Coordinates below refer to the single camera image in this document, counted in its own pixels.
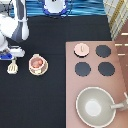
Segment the stove top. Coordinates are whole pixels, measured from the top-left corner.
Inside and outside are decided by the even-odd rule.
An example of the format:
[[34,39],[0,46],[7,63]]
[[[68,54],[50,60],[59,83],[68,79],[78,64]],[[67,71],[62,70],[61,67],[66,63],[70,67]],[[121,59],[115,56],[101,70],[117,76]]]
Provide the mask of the stove top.
[[[87,87],[106,90],[119,103],[125,83],[114,41],[66,42],[66,128],[90,128],[78,116],[76,99]],[[128,112],[118,112],[107,128],[127,128]]]

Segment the stove burner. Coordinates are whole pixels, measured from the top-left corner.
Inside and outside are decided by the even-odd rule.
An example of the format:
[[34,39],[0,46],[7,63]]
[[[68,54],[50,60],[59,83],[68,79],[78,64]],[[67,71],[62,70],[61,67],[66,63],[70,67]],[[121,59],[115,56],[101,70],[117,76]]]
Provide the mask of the stove burner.
[[75,66],[75,72],[79,76],[82,76],[82,77],[87,76],[89,75],[90,71],[91,71],[91,68],[89,64],[86,62],[79,62]]
[[103,76],[112,76],[115,72],[114,66],[109,62],[100,63],[98,70]]
[[100,57],[106,58],[111,54],[111,49],[107,45],[99,45],[96,48],[96,54]]

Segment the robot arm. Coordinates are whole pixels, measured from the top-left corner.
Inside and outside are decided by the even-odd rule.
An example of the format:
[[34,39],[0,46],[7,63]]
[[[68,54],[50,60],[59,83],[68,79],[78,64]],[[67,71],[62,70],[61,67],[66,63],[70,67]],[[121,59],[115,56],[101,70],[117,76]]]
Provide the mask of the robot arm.
[[12,0],[12,3],[14,5],[15,17],[0,15],[0,31],[3,36],[19,43],[26,40],[29,36],[26,0]]

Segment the bowl rim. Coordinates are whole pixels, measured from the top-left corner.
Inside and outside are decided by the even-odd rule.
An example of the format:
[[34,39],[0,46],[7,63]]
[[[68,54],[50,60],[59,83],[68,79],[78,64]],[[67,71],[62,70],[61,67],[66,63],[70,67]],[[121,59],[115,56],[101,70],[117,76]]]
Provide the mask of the bowl rim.
[[102,89],[102,88],[100,88],[100,87],[87,87],[87,88],[83,89],[83,90],[78,94],[78,96],[77,96],[77,99],[76,99],[76,110],[77,110],[77,114],[78,114],[78,116],[80,117],[80,119],[81,119],[85,124],[87,124],[87,125],[90,126],[90,127],[94,127],[94,128],[96,128],[96,127],[101,127],[101,128],[106,127],[106,126],[110,125],[110,124],[113,122],[113,120],[114,120],[114,118],[115,118],[115,115],[116,115],[116,109],[114,109],[113,116],[112,116],[112,118],[110,119],[110,121],[109,121],[108,123],[106,123],[106,124],[104,124],[104,125],[100,125],[100,126],[96,126],[96,125],[91,125],[91,124],[89,124],[87,121],[85,121],[85,120],[82,118],[81,114],[79,113],[79,109],[78,109],[78,100],[79,100],[80,96],[81,96],[85,91],[90,90],[90,89],[97,89],[97,90],[101,90],[101,91],[105,92],[105,93],[110,97],[110,99],[111,99],[111,101],[113,102],[113,104],[115,104],[114,99],[112,98],[112,96],[111,96],[107,91],[105,91],[104,89]]

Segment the blue object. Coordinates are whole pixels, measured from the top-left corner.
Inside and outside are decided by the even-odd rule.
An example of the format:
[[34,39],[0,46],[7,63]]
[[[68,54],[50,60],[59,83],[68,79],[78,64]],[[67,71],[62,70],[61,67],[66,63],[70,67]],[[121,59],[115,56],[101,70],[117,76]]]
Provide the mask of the blue object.
[[[103,0],[66,1],[68,2],[66,13],[70,12],[68,16],[106,15]],[[45,16],[46,14],[44,13],[44,6],[42,4],[44,4],[44,0],[26,0],[27,16]],[[10,10],[10,16],[14,17],[14,7]]]
[[68,1],[66,2],[65,1],[65,5],[66,5],[66,8],[65,9],[63,9],[61,12],[59,12],[59,13],[50,13],[47,9],[44,9],[43,8],[43,12],[46,14],[46,15],[63,15],[63,14],[65,14],[66,12],[67,12],[67,10],[68,10]]
[[0,55],[0,60],[11,60],[12,59],[12,55],[10,53],[7,54],[1,54]]

